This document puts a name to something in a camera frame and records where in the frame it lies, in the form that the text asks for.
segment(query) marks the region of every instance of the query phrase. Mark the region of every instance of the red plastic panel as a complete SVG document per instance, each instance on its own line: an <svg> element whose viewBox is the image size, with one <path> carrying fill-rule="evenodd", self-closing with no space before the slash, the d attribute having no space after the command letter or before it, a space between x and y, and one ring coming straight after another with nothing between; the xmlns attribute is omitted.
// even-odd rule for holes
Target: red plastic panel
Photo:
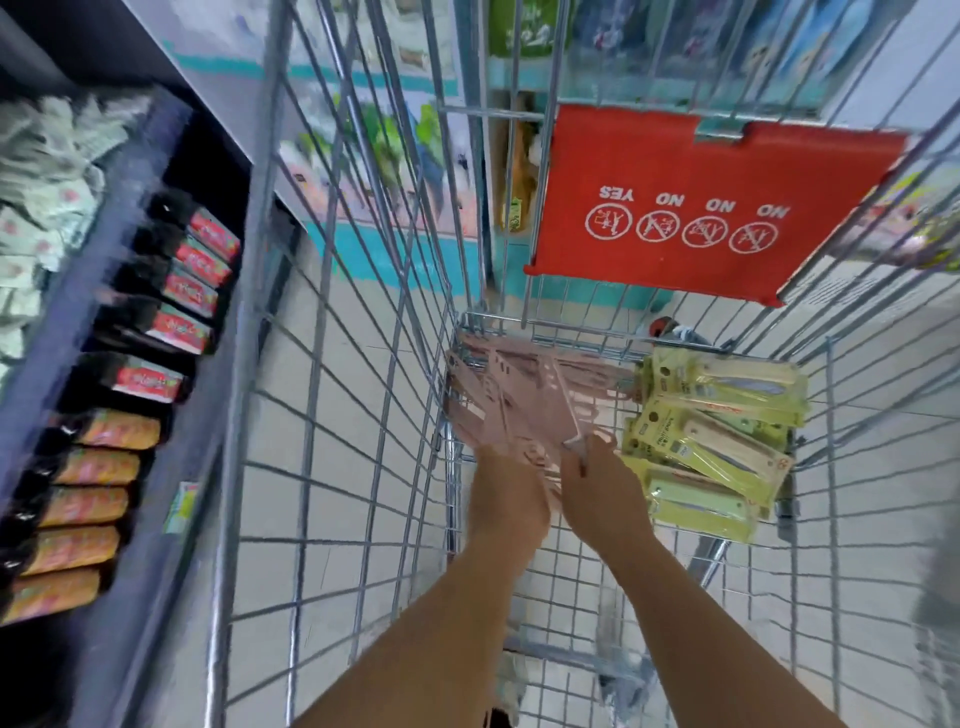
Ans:
<svg viewBox="0 0 960 728"><path fill-rule="evenodd" d="M781 305L777 292L902 154L906 136L562 106L540 243L550 274Z"/></svg>

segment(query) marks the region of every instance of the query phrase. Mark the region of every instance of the orange label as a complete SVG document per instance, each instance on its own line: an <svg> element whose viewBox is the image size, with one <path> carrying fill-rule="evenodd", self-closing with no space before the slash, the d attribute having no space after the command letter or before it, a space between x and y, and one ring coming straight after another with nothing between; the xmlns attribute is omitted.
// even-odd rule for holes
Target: orange label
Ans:
<svg viewBox="0 0 960 728"><path fill-rule="evenodd" d="M133 452L73 448L54 478L58 485L128 485L140 471L140 458Z"/></svg>
<svg viewBox="0 0 960 728"><path fill-rule="evenodd" d="M120 534L111 525L39 531L34 560L22 575L101 564L119 547Z"/></svg>
<svg viewBox="0 0 960 728"><path fill-rule="evenodd" d="M77 441L103 448L150 449L160 441L160 420L115 409L98 409Z"/></svg>
<svg viewBox="0 0 960 728"><path fill-rule="evenodd" d="M40 527L116 521L129 503L123 488L54 488Z"/></svg>
<svg viewBox="0 0 960 728"><path fill-rule="evenodd" d="M95 569L16 579L12 586L13 599L0 624L82 607L97 598L99 590L100 573Z"/></svg>

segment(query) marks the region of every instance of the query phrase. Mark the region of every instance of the prohibition symbol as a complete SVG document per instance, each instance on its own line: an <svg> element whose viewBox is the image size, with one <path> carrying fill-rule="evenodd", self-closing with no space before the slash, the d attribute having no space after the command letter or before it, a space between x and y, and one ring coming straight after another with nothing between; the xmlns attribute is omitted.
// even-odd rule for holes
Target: prohibition symbol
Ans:
<svg viewBox="0 0 960 728"><path fill-rule="evenodd" d="M648 212L636 224L636 234L640 240L648 243L662 243L677 234L680 229L680 216L668 209L656 209Z"/></svg>
<svg viewBox="0 0 960 728"><path fill-rule="evenodd" d="M691 248L709 248L727 237L729 231L730 226L722 217L705 215L686 224L684 243Z"/></svg>
<svg viewBox="0 0 960 728"><path fill-rule="evenodd" d="M772 223L747 223L730 236L730 249L743 255L759 253L773 245L778 234L777 226Z"/></svg>
<svg viewBox="0 0 960 728"><path fill-rule="evenodd" d="M623 205L604 203L587 213L584 227L597 240L616 240L634 223L633 213Z"/></svg>

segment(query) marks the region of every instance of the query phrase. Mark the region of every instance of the human hand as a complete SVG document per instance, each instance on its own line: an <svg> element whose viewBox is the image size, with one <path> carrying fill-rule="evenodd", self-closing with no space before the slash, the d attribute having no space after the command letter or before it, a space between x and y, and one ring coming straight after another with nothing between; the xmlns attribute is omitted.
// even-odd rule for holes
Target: human hand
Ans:
<svg viewBox="0 0 960 728"><path fill-rule="evenodd" d="M546 485L532 465L491 446L476 451L467 511L469 545L503 557L520 576L550 530Z"/></svg>
<svg viewBox="0 0 960 728"><path fill-rule="evenodd" d="M639 479L596 435L586 441L587 458L564 450L560 466L564 518L573 532L606 561L637 539L654 538L647 499Z"/></svg>

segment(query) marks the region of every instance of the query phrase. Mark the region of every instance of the human arm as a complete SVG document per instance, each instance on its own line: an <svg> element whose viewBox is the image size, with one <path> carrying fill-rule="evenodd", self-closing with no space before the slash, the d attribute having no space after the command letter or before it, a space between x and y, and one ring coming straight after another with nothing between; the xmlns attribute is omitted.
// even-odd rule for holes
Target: human arm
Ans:
<svg viewBox="0 0 960 728"><path fill-rule="evenodd" d="M843 723L686 573L654 535L639 481L599 438L564 454L564 517L610 567L680 728Z"/></svg>
<svg viewBox="0 0 960 728"><path fill-rule="evenodd" d="M436 584L294 723L295 728L480 728L514 582L550 527L537 471L477 451L468 539Z"/></svg>

